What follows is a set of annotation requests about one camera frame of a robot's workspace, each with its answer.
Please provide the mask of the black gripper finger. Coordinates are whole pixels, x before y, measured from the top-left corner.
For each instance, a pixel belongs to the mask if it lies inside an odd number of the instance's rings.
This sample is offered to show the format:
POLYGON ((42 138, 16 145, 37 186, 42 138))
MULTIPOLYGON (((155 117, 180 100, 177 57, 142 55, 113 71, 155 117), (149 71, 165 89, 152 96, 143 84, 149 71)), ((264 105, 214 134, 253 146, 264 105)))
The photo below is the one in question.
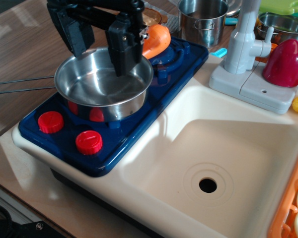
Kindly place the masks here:
POLYGON ((140 63, 146 26, 141 13, 120 12, 107 30, 108 51, 117 76, 125 76, 140 63))
POLYGON ((48 9, 48 12, 56 30, 75 57, 81 56, 94 44, 91 25, 72 18, 65 9, 48 9))

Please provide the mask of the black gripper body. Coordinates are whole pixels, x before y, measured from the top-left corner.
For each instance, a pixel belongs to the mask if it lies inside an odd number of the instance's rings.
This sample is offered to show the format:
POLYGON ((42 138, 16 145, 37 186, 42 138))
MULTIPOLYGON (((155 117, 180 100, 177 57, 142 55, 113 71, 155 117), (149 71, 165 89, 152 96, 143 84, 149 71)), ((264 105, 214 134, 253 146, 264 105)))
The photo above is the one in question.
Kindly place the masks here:
POLYGON ((53 18, 84 22, 95 27, 109 27, 116 15, 108 10, 127 16, 132 27, 142 27, 144 3, 141 0, 49 0, 47 7, 53 18))

